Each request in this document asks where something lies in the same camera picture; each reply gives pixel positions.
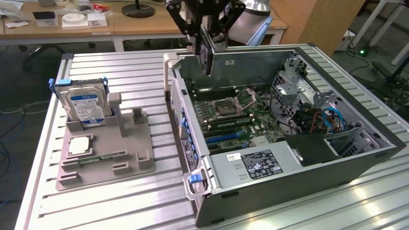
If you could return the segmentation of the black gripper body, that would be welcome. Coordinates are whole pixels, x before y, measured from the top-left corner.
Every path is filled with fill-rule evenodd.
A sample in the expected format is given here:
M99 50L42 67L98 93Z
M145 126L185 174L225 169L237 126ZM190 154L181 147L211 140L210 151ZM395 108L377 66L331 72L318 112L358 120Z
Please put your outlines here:
M229 0L185 0L183 3L191 16L218 16Z

